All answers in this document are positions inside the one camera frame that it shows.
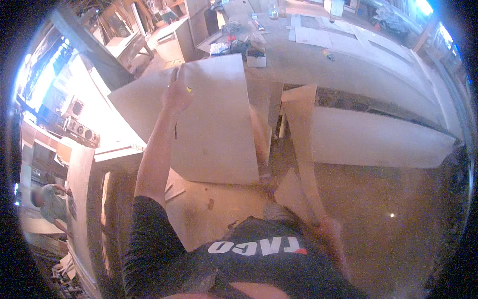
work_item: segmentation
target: box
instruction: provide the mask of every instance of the box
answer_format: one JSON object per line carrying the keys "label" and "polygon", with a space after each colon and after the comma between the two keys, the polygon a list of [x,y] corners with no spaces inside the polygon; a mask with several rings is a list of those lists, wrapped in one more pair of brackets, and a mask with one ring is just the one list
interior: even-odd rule
{"label": "box", "polygon": [[246,60],[249,67],[266,67],[266,56],[249,56],[249,49],[246,51]]}

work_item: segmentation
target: wooden beam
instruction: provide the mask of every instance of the wooden beam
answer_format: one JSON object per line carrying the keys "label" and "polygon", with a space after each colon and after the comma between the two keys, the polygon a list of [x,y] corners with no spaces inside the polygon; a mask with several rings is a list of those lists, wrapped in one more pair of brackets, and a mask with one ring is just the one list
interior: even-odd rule
{"label": "wooden beam", "polygon": [[61,4],[50,17],[55,28],[84,54],[98,70],[108,88],[113,91],[133,81],[133,75],[80,24],[66,4]]}

